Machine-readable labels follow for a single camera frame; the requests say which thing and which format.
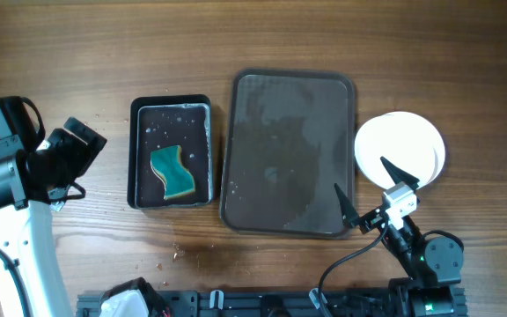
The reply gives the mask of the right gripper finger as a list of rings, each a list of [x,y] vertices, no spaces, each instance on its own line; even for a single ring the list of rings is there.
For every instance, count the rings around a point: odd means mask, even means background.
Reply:
[[[416,191],[419,188],[420,180],[416,178],[414,175],[400,169],[384,156],[380,157],[380,161],[395,185],[404,182],[413,191]]]
[[[337,183],[334,184],[334,190],[340,204],[343,225],[349,229],[359,226],[360,216],[350,199],[348,199]]]

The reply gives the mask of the white plate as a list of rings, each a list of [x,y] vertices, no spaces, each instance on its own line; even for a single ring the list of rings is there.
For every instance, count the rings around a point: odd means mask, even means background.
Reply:
[[[438,129],[424,117],[391,112],[367,121],[355,138],[355,158],[360,171],[375,185],[389,189],[394,181],[382,165],[382,157],[416,177],[422,188],[441,174],[445,143]]]

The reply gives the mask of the green yellow sponge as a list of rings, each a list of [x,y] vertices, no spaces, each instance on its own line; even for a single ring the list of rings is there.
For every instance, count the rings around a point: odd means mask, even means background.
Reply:
[[[172,200],[195,192],[195,179],[183,165],[182,148],[173,145],[151,152],[152,172],[164,185],[164,199]]]

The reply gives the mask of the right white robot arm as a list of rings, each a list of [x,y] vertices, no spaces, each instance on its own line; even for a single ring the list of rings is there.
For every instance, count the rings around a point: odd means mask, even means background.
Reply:
[[[344,226],[357,227],[363,234],[376,230],[378,237],[325,270],[316,288],[314,305],[322,315],[330,316],[323,294],[327,275],[381,243],[407,276],[390,280],[386,288],[347,291],[343,309],[348,316],[466,316],[465,294],[458,287],[464,264],[462,240],[442,230],[420,232],[410,217],[419,205],[419,179],[385,157],[380,161],[394,185],[383,192],[382,203],[374,210],[359,215],[341,188],[334,186]]]

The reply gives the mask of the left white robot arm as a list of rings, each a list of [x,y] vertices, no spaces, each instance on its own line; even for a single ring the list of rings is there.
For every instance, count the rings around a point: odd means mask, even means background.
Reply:
[[[107,140],[70,117],[34,151],[0,158],[0,303],[7,316],[71,316],[52,217],[85,198],[77,178]]]

